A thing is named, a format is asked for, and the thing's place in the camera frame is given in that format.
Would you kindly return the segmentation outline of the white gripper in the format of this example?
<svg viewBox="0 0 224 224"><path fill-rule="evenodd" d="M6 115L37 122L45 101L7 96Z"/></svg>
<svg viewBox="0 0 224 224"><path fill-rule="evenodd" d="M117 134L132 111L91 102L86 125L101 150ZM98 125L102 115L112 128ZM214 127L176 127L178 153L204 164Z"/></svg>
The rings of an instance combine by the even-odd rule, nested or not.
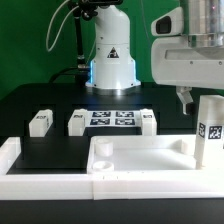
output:
<svg viewBox="0 0 224 224"><path fill-rule="evenodd" d="M224 89L224 48L193 50L153 46L151 65L157 84L177 86L176 94L184 115L195 113L191 87Z"/></svg>

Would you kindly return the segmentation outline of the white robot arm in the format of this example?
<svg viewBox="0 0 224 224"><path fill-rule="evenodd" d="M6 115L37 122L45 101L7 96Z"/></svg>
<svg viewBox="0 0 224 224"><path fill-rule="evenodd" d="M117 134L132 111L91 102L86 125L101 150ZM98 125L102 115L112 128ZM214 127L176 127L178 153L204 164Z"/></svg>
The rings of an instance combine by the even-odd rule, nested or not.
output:
<svg viewBox="0 0 224 224"><path fill-rule="evenodd" d="M188 107L192 88L224 89L224 0L178 1L178 7L151 24L151 71L156 83L174 86ZM116 95L139 86L127 15L99 2L95 31L96 55L86 85Z"/></svg>

